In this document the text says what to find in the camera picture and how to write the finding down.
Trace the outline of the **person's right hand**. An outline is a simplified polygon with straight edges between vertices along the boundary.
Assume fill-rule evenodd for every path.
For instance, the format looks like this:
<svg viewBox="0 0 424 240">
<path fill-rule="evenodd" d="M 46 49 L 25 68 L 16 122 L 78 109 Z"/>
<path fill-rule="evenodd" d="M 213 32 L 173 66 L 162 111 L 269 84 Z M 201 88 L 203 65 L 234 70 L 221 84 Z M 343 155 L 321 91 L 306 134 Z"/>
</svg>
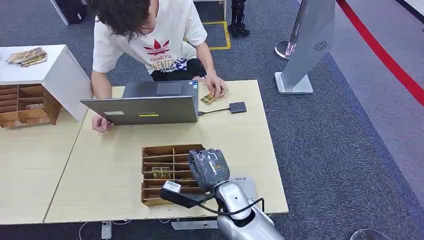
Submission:
<svg viewBox="0 0 424 240">
<path fill-rule="evenodd" d="M 107 120 L 106 118 L 100 115 L 95 115 L 91 119 L 91 124 L 92 124 L 92 129 L 100 133 L 107 133 L 114 126 L 113 122 Z"/>
</svg>

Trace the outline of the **person's left hand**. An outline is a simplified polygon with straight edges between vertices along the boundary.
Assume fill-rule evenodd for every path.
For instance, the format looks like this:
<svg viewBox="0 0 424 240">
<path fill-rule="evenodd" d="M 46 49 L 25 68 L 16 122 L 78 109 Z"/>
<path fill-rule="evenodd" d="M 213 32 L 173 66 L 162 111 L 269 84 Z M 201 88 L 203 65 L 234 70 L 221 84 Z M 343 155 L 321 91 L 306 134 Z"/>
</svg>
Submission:
<svg viewBox="0 0 424 240">
<path fill-rule="evenodd" d="M 213 94 L 215 98 L 223 97 L 228 91 L 226 82 L 217 76 L 216 73 L 207 73 L 205 76 L 205 83 L 209 92 Z"/>
</svg>

